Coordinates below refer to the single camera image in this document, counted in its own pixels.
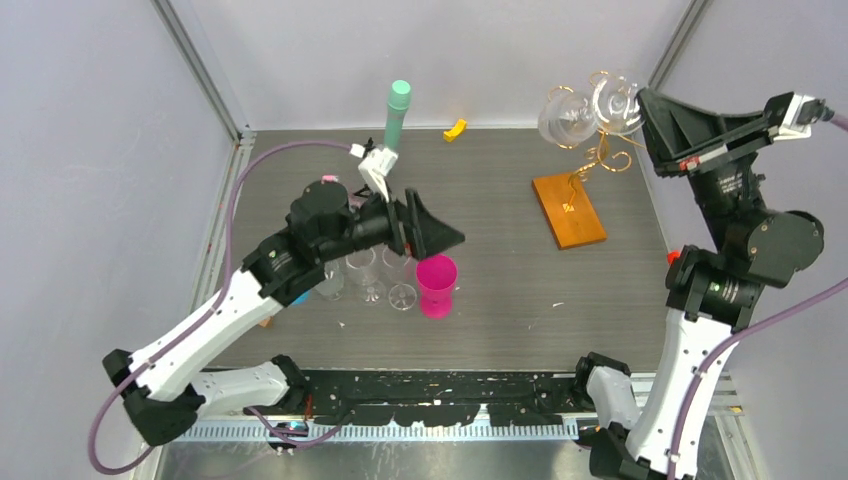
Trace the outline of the pink wine glass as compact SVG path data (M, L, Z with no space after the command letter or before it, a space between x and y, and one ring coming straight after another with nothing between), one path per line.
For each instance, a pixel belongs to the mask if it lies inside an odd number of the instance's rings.
M420 261L416 280L420 291L420 310L428 318L443 319L452 311L452 295L458 278L454 260L444 254Z

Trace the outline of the clear flute wine glass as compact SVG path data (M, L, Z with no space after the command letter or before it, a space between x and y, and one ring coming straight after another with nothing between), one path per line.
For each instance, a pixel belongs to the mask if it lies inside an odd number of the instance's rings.
M390 283L388 290L390 306L398 311L411 310L418 300L418 292L411 283L414 261L410 257L395 253L388 247L383 249L381 260L384 273Z

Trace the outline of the clear tall wine glass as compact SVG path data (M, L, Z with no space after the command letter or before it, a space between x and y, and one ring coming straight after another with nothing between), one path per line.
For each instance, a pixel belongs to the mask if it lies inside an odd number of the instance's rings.
M538 119L544 140L572 149L595 133L628 136L643 123L637 93L642 79L630 72L599 71L590 76L588 90L556 86L549 90Z

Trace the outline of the clear ribbed wine glass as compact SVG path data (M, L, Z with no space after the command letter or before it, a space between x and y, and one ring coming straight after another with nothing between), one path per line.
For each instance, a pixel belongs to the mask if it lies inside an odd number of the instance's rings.
M324 264L324 280L314 290L327 301L336 301L343 296L345 287L344 273L338 260Z

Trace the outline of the blue wine glass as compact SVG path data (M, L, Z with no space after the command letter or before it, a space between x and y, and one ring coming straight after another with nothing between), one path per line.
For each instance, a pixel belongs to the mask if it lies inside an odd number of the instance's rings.
M310 294L311 294L310 291L304 292L303 294L301 294L295 300L292 301L291 306L301 305L301 304L305 303L309 299Z

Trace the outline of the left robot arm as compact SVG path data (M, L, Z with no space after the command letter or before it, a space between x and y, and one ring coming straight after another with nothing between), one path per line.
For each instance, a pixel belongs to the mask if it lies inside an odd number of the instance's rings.
M416 190L405 195L386 201L373 194L353 208L342 184L309 184L292 202L285 227L249 253L215 297L148 346L107 354L104 369L143 440L161 446L202 416L244 407L298 412L307 389L292 363L203 370L260 321L323 282L328 262L378 245L424 260L464 242L462 232L430 214Z

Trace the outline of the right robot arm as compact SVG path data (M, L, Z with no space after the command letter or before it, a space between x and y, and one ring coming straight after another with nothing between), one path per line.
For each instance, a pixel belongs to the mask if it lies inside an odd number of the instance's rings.
M594 477L693 479L713 393L732 349L752 333L762 292L786 287L824 249L819 219L766 205L753 164L764 147L809 137L833 111L794 92L748 114L709 112L651 88L636 100L655 173L688 181L715 247L687 245L670 262L663 352L646 403L637 403L626 364L594 352L579 360L570 392L598 415Z

